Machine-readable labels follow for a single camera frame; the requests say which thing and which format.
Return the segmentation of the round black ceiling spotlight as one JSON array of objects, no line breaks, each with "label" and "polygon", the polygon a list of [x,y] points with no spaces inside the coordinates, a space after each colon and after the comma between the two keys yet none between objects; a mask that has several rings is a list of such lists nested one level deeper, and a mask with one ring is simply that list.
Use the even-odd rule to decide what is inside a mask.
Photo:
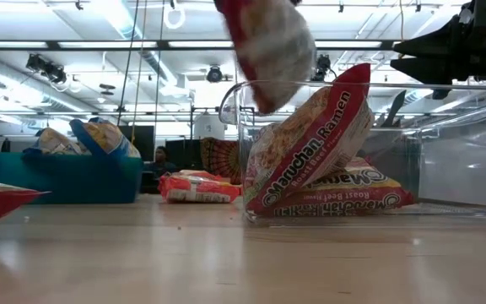
[{"label": "round black ceiling spotlight", "polygon": [[209,83],[221,82],[223,80],[223,73],[220,69],[220,66],[212,65],[208,70],[208,73],[206,75],[206,80]]}]

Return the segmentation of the small blue plastic bin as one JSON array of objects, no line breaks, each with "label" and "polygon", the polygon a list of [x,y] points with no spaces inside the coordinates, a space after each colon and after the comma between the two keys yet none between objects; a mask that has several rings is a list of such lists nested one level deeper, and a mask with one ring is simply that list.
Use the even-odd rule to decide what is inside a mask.
[{"label": "small blue plastic bin", "polygon": [[134,157],[0,152],[0,182],[42,192],[34,204],[131,204],[142,172]]}]

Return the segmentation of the blue Maruchan noodle pack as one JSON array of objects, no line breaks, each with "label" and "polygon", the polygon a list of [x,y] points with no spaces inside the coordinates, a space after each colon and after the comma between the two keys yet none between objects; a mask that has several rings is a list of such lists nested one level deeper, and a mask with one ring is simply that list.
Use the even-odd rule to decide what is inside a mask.
[{"label": "blue Maruchan noodle pack", "polygon": [[136,147],[112,122],[94,117],[88,122],[73,119],[69,126],[73,135],[92,155],[109,156],[116,160],[125,157],[141,158]]},{"label": "blue Maruchan noodle pack", "polygon": [[35,135],[37,140],[24,150],[35,155],[81,155],[80,146],[53,128],[44,128]]}]

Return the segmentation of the person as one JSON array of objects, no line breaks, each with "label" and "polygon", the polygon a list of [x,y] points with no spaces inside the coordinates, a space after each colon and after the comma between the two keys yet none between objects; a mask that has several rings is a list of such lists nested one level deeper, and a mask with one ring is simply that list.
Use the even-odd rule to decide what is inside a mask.
[{"label": "person", "polygon": [[159,146],[154,153],[154,160],[144,163],[142,188],[143,193],[158,193],[159,180],[166,173],[178,171],[175,164],[169,162],[168,149],[165,146]]}]

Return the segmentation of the black ceiling light fixture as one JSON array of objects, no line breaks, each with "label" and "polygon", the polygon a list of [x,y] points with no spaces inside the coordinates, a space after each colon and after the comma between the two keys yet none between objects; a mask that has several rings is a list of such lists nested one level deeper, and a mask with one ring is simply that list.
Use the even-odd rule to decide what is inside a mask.
[{"label": "black ceiling light fixture", "polygon": [[39,54],[29,54],[25,67],[33,73],[39,73],[53,84],[63,84],[67,81],[67,74],[62,65],[47,61]]}]

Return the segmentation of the clear plastic bin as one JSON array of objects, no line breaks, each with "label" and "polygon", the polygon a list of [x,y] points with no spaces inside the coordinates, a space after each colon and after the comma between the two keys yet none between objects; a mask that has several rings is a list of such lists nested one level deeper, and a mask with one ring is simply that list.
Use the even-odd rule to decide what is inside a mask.
[{"label": "clear plastic bin", "polygon": [[[283,122],[316,91],[331,84],[296,83],[299,90],[290,103],[283,110],[269,115],[262,115],[258,111],[251,83],[237,84],[227,93],[220,106],[219,117],[222,122],[235,125],[238,131],[242,195],[246,162],[260,130],[272,123]],[[395,117],[397,125],[381,128],[394,98],[403,90],[407,93],[404,105]],[[419,196],[423,144],[440,138],[441,132],[445,133],[446,138],[453,138],[469,134],[472,129],[485,131],[486,87],[454,86],[446,100],[435,100],[429,86],[373,85],[369,82],[367,102],[375,117],[374,124],[354,157],[366,159],[378,171],[399,182],[403,189],[413,195],[414,203],[399,209],[363,215],[486,215],[485,205],[446,202]],[[244,213],[252,222],[279,225],[298,222],[323,225],[340,217],[268,217],[262,214],[263,211],[258,214],[250,211],[245,202]]]}]

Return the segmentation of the mandala tapestry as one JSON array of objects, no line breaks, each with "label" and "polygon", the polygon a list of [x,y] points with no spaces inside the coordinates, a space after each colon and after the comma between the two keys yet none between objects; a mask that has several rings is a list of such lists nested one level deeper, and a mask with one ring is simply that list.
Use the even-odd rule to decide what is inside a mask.
[{"label": "mandala tapestry", "polygon": [[200,140],[200,150],[202,166],[206,171],[240,185],[240,149],[237,141],[203,138]]}]

